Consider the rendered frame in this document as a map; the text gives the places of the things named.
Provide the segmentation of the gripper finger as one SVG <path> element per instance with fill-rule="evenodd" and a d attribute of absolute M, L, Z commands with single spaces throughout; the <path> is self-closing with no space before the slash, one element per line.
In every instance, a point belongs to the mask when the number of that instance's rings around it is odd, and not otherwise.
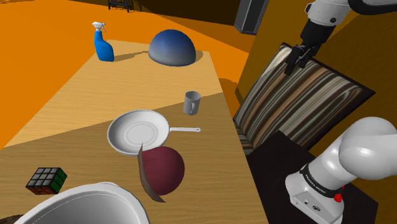
<path fill-rule="evenodd" d="M 285 75 L 289 76 L 293 72 L 293 69 L 296 63 L 298 62 L 299 57 L 300 57 L 300 46 L 295 45 L 285 61 L 285 63 L 287 64 L 284 71 Z"/>
<path fill-rule="evenodd" d="M 296 64 L 300 68 L 304 68 L 308 63 L 309 59 L 312 57 L 313 47 L 299 46 L 300 55 L 296 61 Z"/>

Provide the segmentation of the dark grey cabinet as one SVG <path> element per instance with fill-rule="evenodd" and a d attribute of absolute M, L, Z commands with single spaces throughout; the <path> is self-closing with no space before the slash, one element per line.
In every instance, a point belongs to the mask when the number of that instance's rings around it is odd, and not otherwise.
<path fill-rule="evenodd" d="M 256 35 L 269 0 L 240 0 L 234 27 L 242 34 Z"/>

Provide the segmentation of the grey mug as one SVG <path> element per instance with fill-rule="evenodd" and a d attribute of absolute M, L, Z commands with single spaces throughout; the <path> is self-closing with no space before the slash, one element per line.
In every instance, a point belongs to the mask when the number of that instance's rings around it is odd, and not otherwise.
<path fill-rule="evenodd" d="M 187 91 L 183 111 L 186 115 L 196 115 L 199 110 L 201 95 L 196 91 Z"/>

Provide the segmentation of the blue grey dome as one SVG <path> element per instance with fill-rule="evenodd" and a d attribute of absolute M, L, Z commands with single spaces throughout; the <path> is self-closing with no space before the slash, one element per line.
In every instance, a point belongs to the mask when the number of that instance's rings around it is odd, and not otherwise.
<path fill-rule="evenodd" d="M 153 61 L 166 66 L 188 66 L 197 59 L 192 40 L 183 32 L 167 29 L 151 40 L 148 55 Z"/>

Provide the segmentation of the maroon cap with brown brim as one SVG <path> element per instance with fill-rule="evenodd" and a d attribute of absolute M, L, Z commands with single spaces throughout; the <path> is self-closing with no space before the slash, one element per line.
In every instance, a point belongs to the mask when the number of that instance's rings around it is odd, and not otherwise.
<path fill-rule="evenodd" d="M 166 146 L 146 151 L 141 146 L 137 159 L 144 191 L 152 200 L 165 203 L 161 196 L 173 192 L 185 175 L 182 156 L 173 148 Z"/>

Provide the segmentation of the white frying pan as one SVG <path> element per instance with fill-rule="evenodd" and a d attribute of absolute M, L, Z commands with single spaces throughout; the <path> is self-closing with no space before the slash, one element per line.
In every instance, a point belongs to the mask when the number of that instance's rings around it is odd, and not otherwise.
<path fill-rule="evenodd" d="M 148 109 L 126 112 L 108 127 L 108 143 L 119 153 L 136 156 L 139 151 L 163 146 L 171 132 L 200 132 L 198 127 L 171 127 L 160 113 Z"/>

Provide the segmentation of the blue spray bottle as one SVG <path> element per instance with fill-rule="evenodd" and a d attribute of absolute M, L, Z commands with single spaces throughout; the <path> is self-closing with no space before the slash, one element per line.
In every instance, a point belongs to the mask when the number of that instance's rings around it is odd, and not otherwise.
<path fill-rule="evenodd" d="M 113 62 L 115 60 L 113 47 L 108 42 L 104 41 L 102 37 L 102 31 L 106 31 L 104 29 L 106 24 L 102 22 L 93 22 L 92 25 L 95 27 L 94 46 L 98 59 L 100 61 Z"/>

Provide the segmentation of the large white bowl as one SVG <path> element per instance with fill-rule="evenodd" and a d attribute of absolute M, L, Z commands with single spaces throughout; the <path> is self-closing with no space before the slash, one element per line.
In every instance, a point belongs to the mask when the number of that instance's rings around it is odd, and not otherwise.
<path fill-rule="evenodd" d="M 14 224 L 151 224 L 141 202 L 126 189 L 101 182 L 54 195 Z"/>

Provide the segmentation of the puzzle cube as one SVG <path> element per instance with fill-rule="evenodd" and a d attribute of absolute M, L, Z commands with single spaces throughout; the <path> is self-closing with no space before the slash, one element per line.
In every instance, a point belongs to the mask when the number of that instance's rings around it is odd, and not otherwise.
<path fill-rule="evenodd" d="M 53 195 L 60 192 L 66 179 L 60 167 L 39 167 L 25 187 L 35 195 Z"/>

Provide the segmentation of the brown textured object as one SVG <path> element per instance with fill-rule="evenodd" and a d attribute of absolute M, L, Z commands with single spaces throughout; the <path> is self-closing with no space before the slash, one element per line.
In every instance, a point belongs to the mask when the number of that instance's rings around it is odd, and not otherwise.
<path fill-rule="evenodd" d="M 0 219 L 0 224 L 14 224 L 22 217 L 22 214 L 9 216 L 3 219 Z"/>

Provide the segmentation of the dark furniture frame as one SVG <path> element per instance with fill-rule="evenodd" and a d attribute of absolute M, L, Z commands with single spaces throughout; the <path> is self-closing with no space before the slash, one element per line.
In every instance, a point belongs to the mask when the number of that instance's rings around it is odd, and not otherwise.
<path fill-rule="evenodd" d="M 143 7 L 140 3 L 135 0 L 108 0 L 108 9 L 110 10 L 112 7 L 116 8 L 117 6 L 122 6 L 123 9 L 129 13 L 130 11 L 142 11 Z"/>

